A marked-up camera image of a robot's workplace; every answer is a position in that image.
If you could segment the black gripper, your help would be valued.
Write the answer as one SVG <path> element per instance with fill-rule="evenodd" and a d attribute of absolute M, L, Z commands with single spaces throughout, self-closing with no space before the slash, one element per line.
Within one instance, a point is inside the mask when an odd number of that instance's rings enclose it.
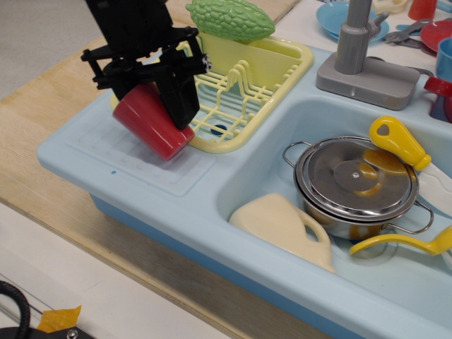
<path fill-rule="evenodd" d="M 200 109 L 193 75 L 211 68 L 193 27 L 175 28 L 165 1 L 87 1 L 106 45 L 85 50 L 99 89 L 121 101 L 138 85 L 155 81 L 174 125 L 185 129 Z"/>

